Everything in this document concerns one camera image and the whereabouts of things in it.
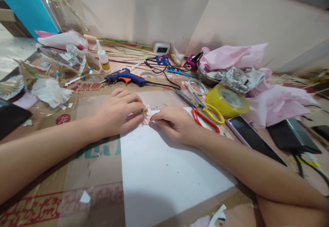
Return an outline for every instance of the yellow scissors handle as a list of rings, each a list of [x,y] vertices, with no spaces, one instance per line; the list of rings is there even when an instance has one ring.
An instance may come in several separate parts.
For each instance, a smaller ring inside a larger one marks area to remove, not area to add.
[[[213,112],[215,112],[219,117],[220,117],[220,121],[214,117],[206,108],[203,108],[202,111],[205,112],[207,114],[207,116],[209,116],[215,123],[218,124],[224,124],[225,119],[222,116],[222,114],[218,111],[218,109],[216,109],[214,106],[210,105],[210,104],[206,104],[206,106],[208,106]]]

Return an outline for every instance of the orange trigger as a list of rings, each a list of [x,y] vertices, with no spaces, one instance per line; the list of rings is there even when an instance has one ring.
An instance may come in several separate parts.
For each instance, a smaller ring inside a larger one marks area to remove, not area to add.
[[[131,81],[130,78],[124,78],[124,77],[119,77],[119,80],[124,80],[126,82],[126,84]]]

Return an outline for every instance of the floor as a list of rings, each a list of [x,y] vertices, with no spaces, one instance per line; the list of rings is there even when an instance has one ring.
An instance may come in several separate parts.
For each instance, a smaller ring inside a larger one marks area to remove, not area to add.
[[[17,67],[11,58],[26,60],[36,50],[37,41],[34,38],[13,37],[0,24],[0,80]]]

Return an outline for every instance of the yellow tape roll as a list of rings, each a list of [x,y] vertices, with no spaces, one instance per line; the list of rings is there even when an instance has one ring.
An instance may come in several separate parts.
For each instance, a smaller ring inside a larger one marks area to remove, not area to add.
[[[217,84],[206,94],[206,102],[218,109],[224,118],[236,117],[249,111],[249,102],[245,97],[222,84]]]

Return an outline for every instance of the white sheet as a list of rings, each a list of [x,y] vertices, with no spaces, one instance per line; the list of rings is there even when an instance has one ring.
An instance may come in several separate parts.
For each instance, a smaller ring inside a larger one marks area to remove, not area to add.
[[[126,227],[153,226],[237,184],[199,149],[171,141],[155,123],[122,135],[121,154]]]

